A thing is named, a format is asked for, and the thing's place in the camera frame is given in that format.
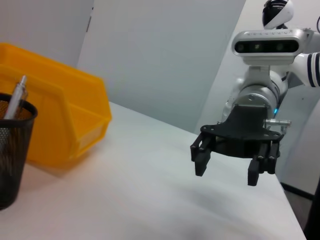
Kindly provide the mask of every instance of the robot camera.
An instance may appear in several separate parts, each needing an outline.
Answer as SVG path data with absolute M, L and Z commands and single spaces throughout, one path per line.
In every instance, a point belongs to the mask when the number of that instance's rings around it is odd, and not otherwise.
M 312 38 L 310 29 L 243 31 L 235 36 L 232 51 L 251 66 L 289 65 Z

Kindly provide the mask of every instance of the silver metal joint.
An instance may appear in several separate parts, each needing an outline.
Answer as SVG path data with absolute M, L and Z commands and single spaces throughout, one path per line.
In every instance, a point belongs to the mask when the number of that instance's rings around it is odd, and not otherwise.
M 280 119 L 266 119 L 265 124 L 267 126 L 280 126 L 281 127 L 281 133 L 285 135 L 287 133 L 287 128 L 291 126 L 290 120 L 280 120 Z

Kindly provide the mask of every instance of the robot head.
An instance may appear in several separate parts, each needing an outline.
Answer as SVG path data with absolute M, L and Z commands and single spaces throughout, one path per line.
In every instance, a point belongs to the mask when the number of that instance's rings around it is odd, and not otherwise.
M 285 23 L 294 16 L 294 5 L 291 0 L 268 0 L 262 12 L 262 23 L 266 30 L 287 29 Z

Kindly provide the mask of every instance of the white table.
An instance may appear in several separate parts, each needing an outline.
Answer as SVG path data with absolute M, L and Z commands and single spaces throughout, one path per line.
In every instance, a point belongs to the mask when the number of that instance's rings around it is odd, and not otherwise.
M 105 139 L 65 174 L 27 165 L 0 212 L 1 240 L 303 240 L 275 175 L 247 186 L 250 160 L 211 155 L 196 177 L 196 135 L 111 104 Z

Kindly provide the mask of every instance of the camera lens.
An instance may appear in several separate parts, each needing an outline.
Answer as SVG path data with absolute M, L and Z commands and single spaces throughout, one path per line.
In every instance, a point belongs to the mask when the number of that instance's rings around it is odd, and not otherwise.
M 250 52 L 251 53 L 263 53 L 264 51 L 264 44 L 259 41 L 253 41 L 250 44 Z
M 284 45 L 283 45 L 282 43 L 278 43 L 278 44 L 276 45 L 276 50 L 277 50 L 277 51 L 281 52 L 283 49 L 284 49 Z
M 236 46 L 236 51 L 241 53 L 245 49 L 245 46 L 243 44 L 239 44 Z

